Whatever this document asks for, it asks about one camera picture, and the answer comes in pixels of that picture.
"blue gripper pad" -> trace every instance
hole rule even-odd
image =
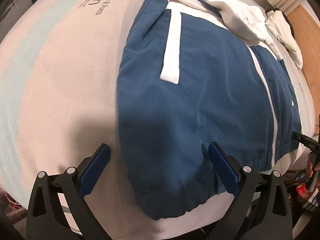
[[[94,153],[92,157],[89,157],[88,160],[86,160],[87,158],[83,160],[83,162],[90,161],[90,163],[79,178],[78,192],[82,198],[84,198],[84,196],[86,195],[91,194],[94,186],[100,178],[100,175],[102,174],[104,168],[107,166],[110,157],[110,147],[106,144],[101,144],[99,149]]]
[[[219,144],[216,142],[211,143],[208,148],[208,154],[209,159],[227,192],[237,197],[240,193],[239,176],[232,169],[230,163],[225,158],[225,153]]]

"bed sheet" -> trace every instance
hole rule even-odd
[[[112,123],[115,119],[114,98],[112,98],[115,87],[107,87],[105,84],[112,82],[111,79],[116,77],[117,70],[107,69],[101,76],[95,75],[95,72],[101,71],[101,68],[104,68],[106,63],[116,62],[119,64],[127,34],[143,2],[143,0],[110,0],[111,5],[109,8],[113,10],[113,13],[115,15],[123,13],[123,18],[115,19],[111,17],[111,21],[103,12],[105,7],[101,7],[100,5],[96,7],[93,4],[92,6],[81,8],[86,0],[59,1],[59,6],[54,4],[55,0],[37,1],[31,10],[14,26],[0,46],[1,76],[3,74],[8,75],[2,66],[5,66],[5,62],[10,61],[10,55],[12,55],[13,51],[20,49],[20,42],[25,38],[25,35],[33,35],[30,39],[32,39],[34,44],[41,42],[45,44],[43,48],[39,48],[38,52],[34,51],[37,48],[31,51],[35,54],[33,60],[36,67],[33,71],[36,71],[36,73],[26,77],[22,76],[19,72],[9,73],[12,80],[14,80],[15,75],[18,75],[16,81],[22,80],[25,83],[35,84],[35,86],[27,87],[26,91],[23,89],[20,91],[19,84],[13,83],[13,85],[17,85],[14,87],[14,96],[19,95],[19,93],[21,94],[23,107],[19,109],[20,102],[13,102],[12,105],[15,108],[7,108],[5,110],[5,115],[10,122],[12,122],[14,114],[24,116],[25,118],[19,124],[20,134],[14,129],[9,129],[10,135],[12,135],[9,141],[12,144],[8,148],[12,149],[13,152],[20,153],[20,155],[15,159],[8,158],[9,160],[7,160],[8,163],[6,164],[10,165],[11,171],[2,170],[0,183],[4,189],[25,207],[28,205],[28,195],[34,178],[40,170],[46,170],[50,174],[57,174],[64,171],[68,166],[78,165],[84,157],[91,155],[101,142],[106,142],[115,148],[119,147],[116,138],[109,137],[106,139],[105,137],[114,132]],[[250,5],[255,4],[252,0],[241,1]],[[126,2],[129,4],[128,8],[124,8],[124,11],[119,11],[116,5]],[[44,31],[49,36],[48,40],[42,41],[41,37],[37,34],[41,25],[36,25],[38,29],[32,29],[32,27],[35,23],[46,24],[42,14],[47,10],[49,10],[49,13],[47,13],[46,19],[55,20],[60,13],[60,6],[64,7],[65,5],[70,10],[74,10],[73,14],[70,16],[61,15],[63,24],[60,26],[53,25],[52,29],[48,30],[42,28],[41,32]],[[81,39],[79,39],[79,30],[70,28],[70,25],[72,26],[77,20],[81,19],[81,14],[79,13],[81,9],[88,10],[88,17],[84,20],[83,26],[78,26],[79,30],[83,31],[82,35],[86,38],[88,44],[81,42]],[[93,17],[99,16],[103,17],[101,21],[96,21],[96,18],[93,20]],[[98,37],[100,36],[107,36],[108,38],[99,39]],[[114,39],[120,41],[116,46],[113,44]],[[105,44],[106,41],[109,44],[107,47],[104,47],[102,44]],[[285,49],[281,45],[277,45],[283,54],[295,89],[302,131],[306,135],[312,135],[314,132],[314,110],[307,83],[302,73],[297,72],[294,68],[295,65],[291,62],[291,58],[286,55]],[[22,52],[24,55],[29,53],[29,51]],[[93,55],[93,57],[85,57],[86,54]],[[28,65],[29,58],[22,57],[15,60],[26,64],[23,65],[26,68],[30,68]],[[55,66],[60,64],[70,64],[73,68],[64,67],[61,69],[61,73],[59,73],[56,71]],[[65,82],[57,83],[55,81],[56,77],[61,78]],[[76,81],[76,83],[69,85],[70,80]],[[92,87],[89,91],[83,90],[83,87],[93,82],[99,84],[104,89],[103,93],[99,91],[101,87]],[[79,98],[74,100],[71,98],[71,95],[79,96]],[[44,104],[41,100],[37,101],[36,98],[53,98],[53,100]],[[88,102],[88,105],[83,107],[81,100]],[[98,103],[102,100],[106,101],[104,105]],[[76,109],[70,111],[70,107],[74,107],[74,105],[76,105]],[[63,109],[63,113],[60,113],[60,115],[64,114],[63,117],[55,114],[55,111],[58,109],[57,106]],[[41,129],[37,131],[30,130],[30,127],[34,125],[38,125]],[[286,171],[302,154],[302,151],[303,148],[300,148],[293,153],[285,155],[278,161],[276,168],[281,172]],[[220,219],[233,199],[232,195],[224,192],[211,197],[205,204],[198,206],[181,217],[154,221],[143,214],[135,202],[133,190],[126,173],[122,157],[116,152],[94,192],[86,197],[86,201],[92,209],[93,214],[114,240],[156,240],[181,235]],[[67,206],[63,198],[61,202],[64,206]],[[72,221],[67,209],[66,216],[71,226],[76,229],[76,225]]]

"gray stripe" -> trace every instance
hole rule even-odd
[[[16,148],[19,128],[20,102],[35,60],[55,25],[78,0],[57,0],[44,12],[21,41],[0,77],[0,171],[4,187],[28,206],[30,192],[26,194],[21,181],[20,160]]]

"silver screw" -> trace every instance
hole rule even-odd
[[[244,166],[243,167],[243,171],[247,172],[247,173],[250,173],[251,172],[251,168],[249,166]]]
[[[67,169],[67,173],[72,174],[76,171],[76,169],[74,167],[70,167]]]
[[[39,174],[38,174],[38,177],[39,177],[39,178],[43,178],[44,176],[45,176],[44,171],[39,172]]]
[[[280,177],[281,176],[279,171],[273,171],[273,175],[275,175],[276,177]]]

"wooden board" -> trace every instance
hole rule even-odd
[[[301,49],[302,72],[311,91],[316,110],[316,124],[318,124],[320,114],[320,28],[301,5],[288,15],[288,19],[293,26],[295,40]]]

